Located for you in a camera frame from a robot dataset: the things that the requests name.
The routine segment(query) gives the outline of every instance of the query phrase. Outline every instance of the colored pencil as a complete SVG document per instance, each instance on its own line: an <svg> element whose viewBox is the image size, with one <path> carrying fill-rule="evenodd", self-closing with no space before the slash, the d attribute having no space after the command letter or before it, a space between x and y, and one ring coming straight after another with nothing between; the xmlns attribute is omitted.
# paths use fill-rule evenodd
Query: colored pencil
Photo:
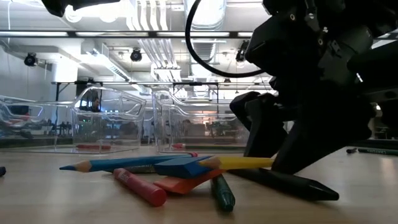
<svg viewBox="0 0 398 224"><path fill-rule="evenodd" d="M114 170L124 167L132 166L145 166L153 165L160 162L164 162L170 159L176 159L180 157L196 157L198 154L191 152L189 154L179 154L170 156L147 156L147 157L131 157L121 159L98 159L91 161L81 161L74 165L61 167L60 170L73 170L78 172L95 172L101 170Z"/></svg>
<svg viewBox="0 0 398 224"><path fill-rule="evenodd" d="M198 161L199 165L212 169L252 169L270 167L274 162L270 158L255 157L212 157Z"/></svg>
<svg viewBox="0 0 398 224"><path fill-rule="evenodd" d="M5 167L0 167L0 177L6 175L6 172L7 172L7 170Z"/></svg>
<svg viewBox="0 0 398 224"><path fill-rule="evenodd" d="M358 152L370 153L370 154L381 154L388 156L398 156L397 150L392 149L358 149Z"/></svg>
<svg viewBox="0 0 398 224"><path fill-rule="evenodd" d="M172 145L175 149L222 149L222 150L245 150L245 146L232 146L232 145L218 145L218 144L207 144L207 145L187 145L184 143L176 143Z"/></svg>
<svg viewBox="0 0 398 224"><path fill-rule="evenodd" d="M222 174L211 180L211 192L222 211L232 212L235 206L235 197Z"/></svg>
<svg viewBox="0 0 398 224"><path fill-rule="evenodd" d="M166 192L158 186L146 182L138 176L128 172L127 170L120 168L113 172L114 178L122 182L133 192L147 200L151 205L155 207L162 206L166 202Z"/></svg>

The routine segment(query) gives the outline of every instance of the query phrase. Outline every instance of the ceiling pipe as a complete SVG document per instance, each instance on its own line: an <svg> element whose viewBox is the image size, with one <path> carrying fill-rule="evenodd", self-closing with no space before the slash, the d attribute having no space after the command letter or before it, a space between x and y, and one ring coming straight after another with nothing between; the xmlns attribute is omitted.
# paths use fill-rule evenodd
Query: ceiling pipe
<svg viewBox="0 0 398 224"><path fill-rule="evenodd" d="M150 30L147 22L147 2L146 0L140 0L140 2L141 2L141 19L140 19L141 26L144 30ZM151 46L150 50L155 51L154 57L157 59L158 62L160 62L161 67L165 68L166 63L164 62L163 56L159 48L157 47L155 40L150 39L149 43Z"/></svg>
<svg viewBox="0 0 398 224"><path fill-rule="evenodd" d="M155 0L149 0L150 3L150 26L152 27L153 30L158 31L159 26L157 25L157 6L156 6L156 1ZM167 52L165 42L163 40L156 40L156 42L160 45L162 48L164 55L167 60L167 67L172 67L172 61L170 58L169 53Z"/></svg>
<svg viewBox="0 0 398 224"><path fill-rule="evenodd" d="M159 6L160 6L160 26L162 30L168 30L169 28L167 27L167 20L166 20L166 0L160 0L159 1ZM172 61L173 68L178 68L177 60L175 59L173 47L172 47L172 41L170 39L164 39L165 45L167 47L167 51L169 52L170 59Z"/></svg>
<svg viewBox="0 0 398 224"><path fill-rule="evenodd" d="M138 11L137 11L137 2L136 0L126 0L126 8L128 9L129 16L126 18L126 25L130 30L141 30L141 26L138 22ZM138 44L144 49L145 53L149 57L149 60L154 64L156 67L160 67L159 63L156 63L156 59L154 55L149 50L149 43L147 40L138 40Z"/></svg>

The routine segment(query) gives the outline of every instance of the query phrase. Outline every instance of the red crayon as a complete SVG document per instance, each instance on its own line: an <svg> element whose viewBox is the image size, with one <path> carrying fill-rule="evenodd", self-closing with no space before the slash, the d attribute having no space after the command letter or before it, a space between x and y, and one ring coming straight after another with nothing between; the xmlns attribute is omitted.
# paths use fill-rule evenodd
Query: red crayon
<svg viewBox="0 0 398 224"><path fill-rule="evenodd" d="M147 200L151 205L159 207L166 202L167 194L165 190L138 178L138 176L128 172L126 169L115 169L113 175L115 179Z"/></svg>

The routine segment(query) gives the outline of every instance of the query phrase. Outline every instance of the fluorescent light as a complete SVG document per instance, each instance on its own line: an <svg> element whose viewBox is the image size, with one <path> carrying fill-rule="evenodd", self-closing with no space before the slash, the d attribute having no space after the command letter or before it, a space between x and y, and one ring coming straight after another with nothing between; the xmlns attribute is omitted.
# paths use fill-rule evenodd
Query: fluorescent light
<svg viewBox="0 0 398 224"><path fill-rule="evenodd" d="M172 82L138 82L141 85L173 85Z"/></svg>
<svg viewBox="0 0 398 224"><path fill-rule="evenodd" d="M76 32L76 35L79 37L148 37L149 34L147 32Z"/></svg>
<svg viewBox="0 0 398 224"><path fill-rule="evenodd" d="M76 32L76 35L81 37L92 37L97 35L102 35L104 32Z"/></svg>
<svg viewBox="0 0 398 224"><path fill-rule="evenodd" d="M127 85L128 82L103 82L104 85Z"/></svg>
<svg viewBox="0 0 398 224"><path fill-rule="evenodd" d="M158 32L159 37L185 37L184 32ZM191 32L191 37L228 37L229 32Z"/></svg>
<svg viewBox="0 0 398 224"><path fill-rule="evenodd" d="M3 37L9 36L45 36L45 37L67 37L66 32L44 32L44 31L0 31Z"/></svg>
<svg viewBox="0 0 398 224"><path fill-rule="evenodd" d="M192 43L201 43L201 44L226 44L226 40L191 40Z"/></svg>
<svg viewBox="0 0 398 224"><path fill-rule="evenodd" d="M238 37L251 37L252 35L252 32L238 32Z"/></svg>

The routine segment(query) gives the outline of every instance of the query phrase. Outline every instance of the table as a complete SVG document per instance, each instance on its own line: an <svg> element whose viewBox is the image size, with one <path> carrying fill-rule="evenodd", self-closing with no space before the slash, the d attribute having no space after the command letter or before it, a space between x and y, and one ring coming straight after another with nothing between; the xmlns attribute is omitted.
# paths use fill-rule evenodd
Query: table
<svg viewBox="0 0 398 224"><path fill-rule="evenodd" d="M337 202L306 202L225 174L234 192L234 212L216 209L206 182L185 196L169 196L152 208L111 174L82 174L58 168L85 159L144 156L143 148L105 156L0 152L7 174L0 178L2 224L179 224L179 223L395 223L398 207L398 159L340 150L299 175L340 193ZM143 175L154 181L158 175Z"/></svg>

